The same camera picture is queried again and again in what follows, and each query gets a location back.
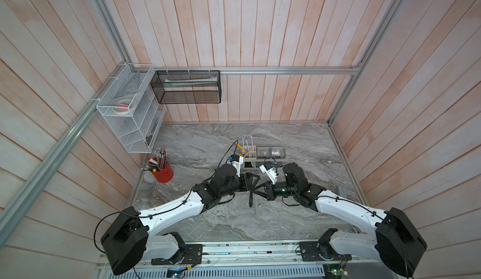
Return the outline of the yellow toothbrush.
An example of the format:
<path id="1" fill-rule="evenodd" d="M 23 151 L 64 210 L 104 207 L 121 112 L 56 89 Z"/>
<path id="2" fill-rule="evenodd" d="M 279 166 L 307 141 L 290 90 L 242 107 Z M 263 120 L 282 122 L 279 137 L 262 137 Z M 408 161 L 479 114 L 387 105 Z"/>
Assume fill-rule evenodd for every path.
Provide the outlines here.
<path id="1" fill-rule="evenodd" d="M 237 147 L 239 148 L 239 156 L 242 156 L 242 157 L 251 156 L 251 149 L 248 144 L 244 144 L 244 145 L 238 144 Z"/>

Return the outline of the grey green toothbrush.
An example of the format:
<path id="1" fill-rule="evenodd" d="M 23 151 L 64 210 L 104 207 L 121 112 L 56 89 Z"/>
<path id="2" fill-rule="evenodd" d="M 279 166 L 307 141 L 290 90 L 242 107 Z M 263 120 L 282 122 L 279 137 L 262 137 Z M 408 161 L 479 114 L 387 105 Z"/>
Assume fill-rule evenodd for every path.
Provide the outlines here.
<path id="1" fill-rule="evenodd" d="M 256 195 L 253 195 L 253 208 L 254 208 L 254 216 L 257 218 L 259 212 L 258 212 L 258 200 Z"/>

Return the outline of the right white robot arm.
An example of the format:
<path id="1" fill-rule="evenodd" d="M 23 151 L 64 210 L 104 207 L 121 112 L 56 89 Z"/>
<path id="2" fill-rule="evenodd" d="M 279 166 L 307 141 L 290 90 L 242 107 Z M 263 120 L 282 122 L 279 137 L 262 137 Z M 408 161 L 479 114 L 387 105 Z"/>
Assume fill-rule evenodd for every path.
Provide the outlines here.
<path id="1" fill-rule="evenodd" d="M 269 177 L 268 181 L 260 182 L 260 177 L 250 172 L 241 176 L 251 195 L 268 201 L 292 197 L 298 206 L 334 216 L 360 229 L 360 233 L 346 233 L 335 228 L 326 230 L 313 249 L 300 247 L 309 260 L 332 261 L 360 256 L 380 261 L 400 276 L 411 278 L 414 275 L 427 243 L 402 210 L 385 211 L 348 200 L 308 182 L 296 163 L 284 165 L 284 181 L 278 181 L 275 167 L 262 167 L 261 171 Z"/>

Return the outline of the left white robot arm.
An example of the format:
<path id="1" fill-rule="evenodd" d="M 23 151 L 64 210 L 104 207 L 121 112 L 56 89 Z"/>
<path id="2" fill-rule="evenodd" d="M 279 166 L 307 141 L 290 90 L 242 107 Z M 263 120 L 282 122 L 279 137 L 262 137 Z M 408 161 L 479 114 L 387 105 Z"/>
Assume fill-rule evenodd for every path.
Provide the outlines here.
<path id="1" fill-rule="evenodd" d="M 234 166 L 224 164 L 176 200 L 141 211 L 130 206 L 115 213 L 115 220 L 100 239 L 112 273 L 124 274 L 144 260 L 182 263 L 186 255 L 182 237 L 177 232 L 166 233 L 159 239 L 155 236 L 186 218 L 221 205 L 224 196 L 253 192 L 259 180 L 256 174 L 239 174 Z"/>

